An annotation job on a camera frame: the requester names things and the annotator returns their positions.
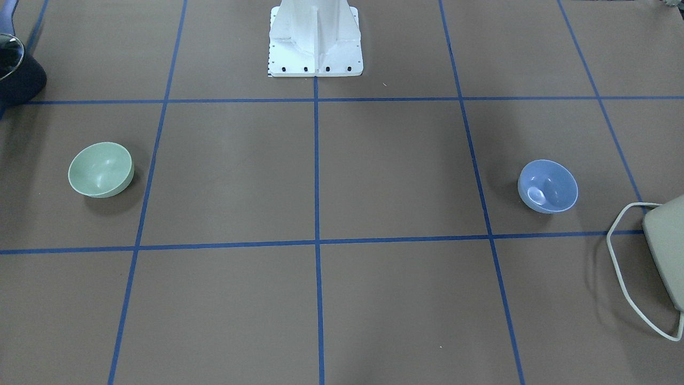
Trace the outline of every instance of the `grid line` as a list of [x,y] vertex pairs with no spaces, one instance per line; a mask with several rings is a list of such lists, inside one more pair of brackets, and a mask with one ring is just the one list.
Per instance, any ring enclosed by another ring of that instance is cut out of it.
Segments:
[[[684,95],[654,96],[491,96],[491,97],[322,97],[319,103],[359,101],[502,101],[502,100],[684,100]],[[92,100],[34,100],[27,105],[70,104],[177,104],[177,103],[311,103],[312,98],[224,98],[224,99],[92,99]]]
[[29,41],[26,43],[26,52],[33,52],[32,49],[34,47],[34,44],[36,43],[36,39],[38,38],[38,32],[40,31],[40,28],[42,26],[42,20],[45,17],[45,11],[47,10],[47,4],[49,2],[50,0],[43,1],[43,5],[40,8],[40,13],[38,14],[38,20],[36,20],[36,24],[34,25],[34,28],[31,31]]
[[[494,239],[521,239],[521,238],[567,238],[567,237],[592,237],[606,236],[608,232],[552,232],[552,233],[511,233],[492,234]],[[614,236],[640,235],[643,230],[618,230]],[[408,236],[390,238],[331,238],[303,239],[303,240],[273,240],[262,242],[224,242],[224,243],[185,243],[177,245],[140,245],[140,251],[154,250],[192,250],[192,249],[246,249],[251,247],[288,247],[288,246],[313,246],[320,245],[349,245],[358,243],[418,243],[418,242],[460,242],[464,240],[487,240],[488,234],[456,235],[456,236]],[[25,254],[60,254],[60,253],[98,253],[108,251],[133,251],[135,246],[104,246],[104,247],[62,247],[53,249],[6,249],[0,250],[0,256],[25,255]]]
[[150,190],[152,189],[152,180],[155,175],[155,166],[157,164],[157,151],[159,150],[159,141],[161,140],[161,131],[164,126],[164,119],[166,117],[166,108],[168,106],[168,99],[171,93],[171,84],[173,82],[174,69],[176,68],[176,58],[178,50],[181,45],[181,36],[183,35],[183,23],[185,21],[185,11],[187,9],[187,0],[183,0],[183,7],[181,8],[181,17],[176,32],[176,42],[174,45],[173,55],[171,57],[171,64],[169,66],[168,79],[166,81],[166,91],[164,92],[163,104],[161,105],[161,113],[159,115],[159,126],[157,127],[157,136],[155,138],[155,146],[152,151],[152,160],[150,161],[150,171],[147,176],[147,185],[145,187],[145,195],[142,200],[142,209],[140,210],[140,223],[135,237],[135,246],[133,249],[133,256],[131,258],[131,268],[126,283],[126,292],[124,294],[124,301],[121,307],[121,317],[119,319],[119,326],[116,333],[116,342],[114,343],[114,353],[111,357],[111,367],[109,369],[108,385],[114,385],[114,378],[116,376],[116,367],[118,364],[119,352],[121,349],[121,341],[123,339],[124,327],[126,325],[126,315],[128,313],[128,305],[131,298],[131,290],[133,288],[133,278],[135,277],[135,266],[137,264],[137,256],[140,251],[140,242],[142,239],[142,231],[145,226],[145,216],[147,214],[147,205],[150,199]]
[[508,326],[508,335],[510,337],[511,348],[513,350],[513,356],[515,359],[516,369],[518,371],[518,379],[521,385],[525,385],[525,375],[523,373],[523,365],[520,359],[520,353],[518,352],[518,343],[515,337],[515,330],[513,328],[513,320],[511,319],[510,309],[508,307],[508,297],[506,296],[506,289],[503,283],[503,276],[501,274],[501,267],[499,266],[499,256],[497,253],[497,246],[492,235],[492,227],[489,221],[489,213],[487,211],[487,202],[484,197],[484,190],[482,189],[482,180],[479,176],[479,169],[477,167],[477,156],[475,154],[475,147],[473,146],[473,138],[470,132],[470,125],[468,123],[468,114],[466,112],[465,102],[463,100],[463,93],[461,91],[461,83],[458,77],[458,69],[456,66],[456,59],[453,55],[453,46],[451,44],[451,36],[449,35],[449,27],[447,26],[447,17],[444,11],[444,3],[439,0],[439,10],[442,16],[442,24],[444,27],[444,35],[447,41],[447,48],[449,50],[449,59],[451,60],[451,69],[453,71],[453,80],[456,83],[456,91],[458,93],[458,103],[461,108],[461,115],[463,118],[463,125],[465,128],[466,137],[468,139],[468,148],[471,153],[473,160],[473,172],[475,173],[475,181],[477,182],[477,190],[479,192],[479,199],[482,205],[482,214],[484,216],[484,222],[487,227],[487,237],[489,239],[489,246],[492,251],[492,258],[494,261],[494,268],[497,273],[497,281],[499,283],[499,292],[501,294],[501,302],[503,304],[503,312],[506,317],[506,324]]
[[316,246],[316,308],[318,311],[318,383],[326,383],[326,361],[323,330],[323,277],[321,272],[321,210],[320,210],[320,158],[318,77],[313,78],[313,169],[314,169],[314,237]]
[[608,117],[608,112],[605,109],[605,105],[603,105],[603,100],[601,99],[601,94],[599,94],[599,89],[596,87],[596,82],[594,81],[594,77],[592,76],[592,72],[589,70],[589,64],[587,64],[586,59],[584,58],[584,54],[582,53],[582,49],[579,47],[579,42],[577,41],[577,37],[575,35],[575,31],[573,31],[573,27],[570,24],[570,19],[568,18],[568,14],[565,12],[565,8],[563,7],[563,3],[561,0],[556,0],[558,3],[558,7],[560,8],[560,12],[563,14],[563,19],[565,20],[565,24],[568,27],[568,31],[570,32],[570,37],[573,39],[573,43],[575,44],[575,48],[577,49],[577,53],[579,54],[579,58],[582,61],[582,65],[584,66],[584,71],[587,73],[587,77],[589,78],[589,82],[592,85],[592,88],[594,89],[594,94],[596,95],[596,100],[598,101],[599,107],[601,107],[601,112],[603,113],[603,118],[605,119],[606,124],[608,125],[608,130],[610,130],[610,134],[613,138],[613,142],[615,144],[615,147],[618,150],[618,154],[620,155],[620,159],[622,160],[622,165],[624,166],[624,170],[627,172],[627,177],[629,177],[629,181],[632,184],[632,188],[634,189],[634,193],[636,194],[637,200],[642,201],[641,194],[639,193],[639,188],[637,187],[636,181],[634,180],[634,176],[632,176],[632,172],[629,169],[629,165],[627,164],[627,159],[624,157],[624,153],[622,152],[622,147],[620,146],[620,141],[618,140],[618,136],[615,133],[615,130],[613,129],[613,124],[610,122],[610,118]]

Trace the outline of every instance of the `white cable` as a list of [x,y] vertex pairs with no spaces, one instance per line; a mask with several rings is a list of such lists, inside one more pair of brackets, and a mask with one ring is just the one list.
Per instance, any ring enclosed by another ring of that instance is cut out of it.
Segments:
[[662,206],[660,203],[644,203],[644,202],[636,202],[636,203],[630,203],[627,205],[625,208],[622,209],[620,214],[618,215],[618,218],[615,220],[615,223],[610,227],[610,230],[608,230],[608,235],[606,236],[606,242],[608,243],[608,251],[610,252],[610,258],[613,258],[613,266],[615,266],[615,273],[618,275],[618,281],[620,282],[620,288],[622,289],[622,293],[624,294],[624,298],[627,299],[627,302],[629,302],[629,305],[634,309],[635,312],[650,326],[651,329],[655,330],[660,334],[661,336],[667,338],[668,340],[671,341],[679,341],[682,339],[682,330],[684,330],[684,312],[679,312],[679,327],[677,328],[677,335],[676,336],[671,336],[662,330],[660,330],[656,325],[651,322],[646,315],[637,307],[636,303],[632,301],[632,298],[629,296],[629,293],[627,292],[627,288],[624,286],[624,280],[622,279],[622,273],[620,272],[620,267],[618,266],[618,259],[615,257],[615,251],[613,251],[613,245],[610,243],[610,236],[613,235],[613,232],[615,231],[615,228],[618,226],[618,223],[622,219],[622,216],[625,214],[627,210],[634,206],[646,206],[646,207],[658,207]]

